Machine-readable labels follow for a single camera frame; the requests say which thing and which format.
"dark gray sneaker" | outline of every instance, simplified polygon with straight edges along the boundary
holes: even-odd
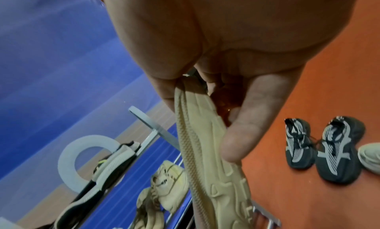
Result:
[[[318,149],[319,175],[330,182],[349,184],[361,172],[355,144],[363,137],[364,123],[353,117],[337,116],[326,126]]]
[[[316,150],[310,140],[310,125],[299,118],[285,119],[286,160],[295,169],[308,169],[314,164]]]

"beige sneaker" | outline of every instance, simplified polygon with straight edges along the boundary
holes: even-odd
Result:
[[[152,198],[151,188],[141,191],[136,202],[137,212],[132,223],[133,229],[163,229],[165,225],[160,205]]]
[[[220,157],[226,126],[197,79],[183,77],[175,89],[177,132],[198,211],[196,225],[208,229],[251,229],[251,193],[241,165]]]
[[[171,161],[164,161],[151,179],[152,195],[162,207],[175,213],[189,190],[185,170]]]

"orange floor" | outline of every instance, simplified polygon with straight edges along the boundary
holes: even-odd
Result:
[[[307,120],[320,138],[337,115],[367,127],[359,145],[380,142],[380,0],[359,0],[350,25],[305,69],[276,121],[243,167],[259,204],[283,229],[380,228],[380,176],[363,171],[349,186],[323,181],[315,166],[291,170],[285,160],[286,117]],[[258,228],[266,228],[258,221]]]

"skin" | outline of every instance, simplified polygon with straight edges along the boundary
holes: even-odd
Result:
[[[195,66],[217,106],[232,109],[230,162],[255,148],[302,70],[347,25],[356,0],[104,0],[117,34],[174,110]]]

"white ring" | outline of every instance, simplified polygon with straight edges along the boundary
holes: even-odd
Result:
[[[120,147],[120,143],[112,138],[101,135],[84,136],[67,145],[59,156],[58,173],[63,182],[77,193],[80,193],[89,181],[79,176],[75,169],[75,160],[82,151],[94,146],[114,153]]]

